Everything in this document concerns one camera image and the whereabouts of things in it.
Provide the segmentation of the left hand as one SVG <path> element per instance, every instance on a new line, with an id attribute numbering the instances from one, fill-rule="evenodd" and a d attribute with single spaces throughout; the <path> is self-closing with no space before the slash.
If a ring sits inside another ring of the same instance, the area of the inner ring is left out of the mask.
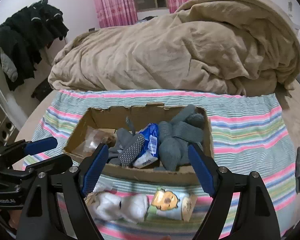
<path id="1" fill-rule="evenodd" d="M 22 211 L 21 210 L 6 210 L 7 221 L 11 228 L 17 230 Z"/>

